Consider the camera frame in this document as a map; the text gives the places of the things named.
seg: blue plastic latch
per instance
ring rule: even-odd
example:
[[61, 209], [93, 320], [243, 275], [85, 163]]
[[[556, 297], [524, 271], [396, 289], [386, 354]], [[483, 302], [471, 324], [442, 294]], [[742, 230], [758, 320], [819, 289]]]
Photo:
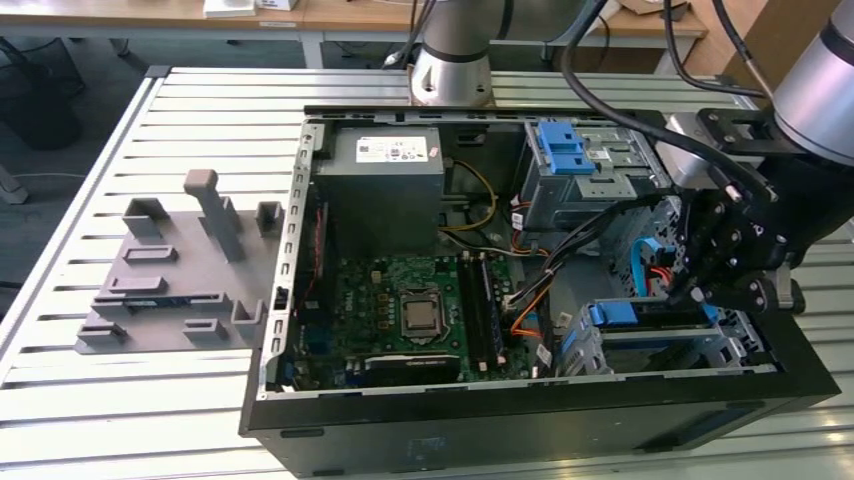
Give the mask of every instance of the blue plastic latch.
[[594, 325], [636, 325], [638, 315], [628, 302], [602, 302], [591, 305]]
[[596, 166], [584, 154], [584, 139], [566, 122], [540, 122], [539, 141], [555, 175], [590, 174]]
[[706, 313], [706, 316], [709, 317], [709, 323], [713, 324], [713, 325], [717, 324], [718, 320], [719, 320], [718, 309], [703, 302], [703, 312]]

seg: motherboard chip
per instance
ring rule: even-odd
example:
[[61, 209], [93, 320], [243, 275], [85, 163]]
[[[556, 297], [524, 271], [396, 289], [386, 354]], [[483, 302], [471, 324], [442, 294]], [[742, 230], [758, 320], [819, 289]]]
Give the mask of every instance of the motherboard chip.
[[406, 328], [410, 330], [430, 330], [436, 328], [432, 302], [410, 302], [403, 304], [406, 311]]
[[400, 295], [400, 335], [424, 345], [442, 333], [442, 296], [438, 289], [415, 289]]

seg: aluminum table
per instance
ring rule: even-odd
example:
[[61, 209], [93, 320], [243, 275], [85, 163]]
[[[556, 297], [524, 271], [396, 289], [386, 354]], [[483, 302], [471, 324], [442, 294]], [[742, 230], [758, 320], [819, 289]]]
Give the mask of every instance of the aluminum table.
[[[623, 108], [747, 107], [675, 77], [584, 80]], [[494, 85], [500, 106], [583, 106], [556, 74], [495, 73]], [[184, 173], [212, 168], [238, 209], [283, 201], [303, 106], [406, 101], [399, 72], [173, 68], [145, 78], [0, 324], [3, 479], [292, 478], [260, 445], [238, 436], [248, 350], [81, 356], [75, 334], [127, 231], [120, 214], [132, 197], [156, 196], [167, 210], [197, 210], [183, 194]], [[799, 324], [839, 396], [691, 452], [407, 478], [851, 478], [854, 244], [845, 229], [813, 248], [795, 277], [809, 304]]]

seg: sticker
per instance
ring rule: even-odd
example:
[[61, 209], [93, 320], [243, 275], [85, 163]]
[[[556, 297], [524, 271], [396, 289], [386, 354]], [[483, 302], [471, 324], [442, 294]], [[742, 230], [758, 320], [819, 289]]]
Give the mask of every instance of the sticker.
[[536, 358], [546, 364], [547, 367], [551, 367], [551, 352], [540, 343], [536, 347]]
[[520, 213], [514, 213], [510, 215], [510, 223], [512, 224], [514, 230], [522, 230], [524, 227], [524, 215]]
[[572, 321], [572, 315], [566, 312], [560, 312], [558, 315], [558, 321], [555, 322], [555, 327], [566, 328], [570, 326], [570, 322]]
[[272, 27], [272, 28], [296, 28], [296, 24], [294, 22], [258, 22], [262, 27]]
[[356, 163], [426, 162], [424, 137], [362, 137], [356, 142]]
[[587, 150], [587, 158], [590, 158], [590, 160], [610, 160], [611, 155], [608, 154], [608, 149]]

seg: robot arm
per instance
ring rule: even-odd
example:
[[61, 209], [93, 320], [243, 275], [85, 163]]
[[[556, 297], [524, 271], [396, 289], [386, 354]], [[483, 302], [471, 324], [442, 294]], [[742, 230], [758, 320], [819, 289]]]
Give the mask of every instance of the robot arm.
[[775, 197], [683, 191], [685, 269], [674, 301], [802, 312], [789, 277], [810, 246], [854, 216], [854, 1], [843, 0], [765, 112], [706, 110], [698, 123], [731, 156], [761, 157]]
[[[490, 40], [548, 41], [568, 32], [576, 45], [583, 32], [572, 30], [591, 25], [603, 5], [604, 0], [436, 0], [411, 75], [415, 103], [488, 104]], [[576, 93], [600, 111], [602, 104], [588, 101], [578, 87]], [[683, 204], [685, 255], [671, 286], [674, 303], [691, 298], [745, 311], [803, 311], [790, 269], [854, 216], [854, 0], [842, 1], [773, 101], [762, 112], [701, 111], [690, 119], [699, 128], [671, 126], [681, 137], [694, 137], [731, 158], [758, 159], [750, 166], [742, 163], [747, 178], [745, 171], [734, 172], [741, 182], [727, 185], [699, 150], [689, 153], [657, 137]], [[715, 181], [698, 186], [697, 172]], [[753, 194], [741, 188], [750, 183], [745, 180], [753, 181]], [[755, 185], [771, 194], [755, 194]]]
[[430, 106], [491, 103], [490, 41], [552, 41], [583, 8], [578, 0], [436, 0], [412, 70], [414, 102]]

